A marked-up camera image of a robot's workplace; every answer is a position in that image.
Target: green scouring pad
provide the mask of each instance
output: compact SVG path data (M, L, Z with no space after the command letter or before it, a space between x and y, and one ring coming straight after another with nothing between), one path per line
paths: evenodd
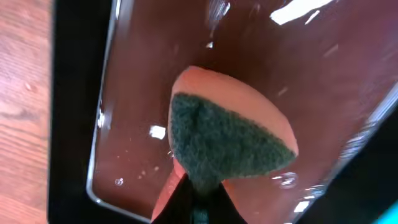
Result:
M171 144L199 195L225 179L265 175L295 154L265 127L196 95L174 94Z

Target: scrubbing side of sponge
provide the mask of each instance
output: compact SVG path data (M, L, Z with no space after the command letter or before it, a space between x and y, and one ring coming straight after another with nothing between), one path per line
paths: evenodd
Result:
M266 127L209 99L176 93L171 111L174 155L199 194L225 179L265 175L295 157Z

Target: sponge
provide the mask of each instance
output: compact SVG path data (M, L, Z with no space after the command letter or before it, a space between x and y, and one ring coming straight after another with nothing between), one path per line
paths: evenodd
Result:
M198 67L175 82L168 132L175 158L203 196L223 180L281 169L298 154L289 122L269 100Z

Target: wooden floor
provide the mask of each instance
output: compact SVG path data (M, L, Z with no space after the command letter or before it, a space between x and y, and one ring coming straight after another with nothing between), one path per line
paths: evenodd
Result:
M0 223L46 223L50 0L0 0Z

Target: wet surface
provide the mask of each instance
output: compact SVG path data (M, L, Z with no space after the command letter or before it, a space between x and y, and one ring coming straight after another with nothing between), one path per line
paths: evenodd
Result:
M194 64L251 85L289 119L297 160L267 177L230 181L249 223L286 222L398 80L398 2L340 0L286 23L281 11L270 18L287 6L122 1L104 79L94 193L150 217L172 169L161 131L171 87Z

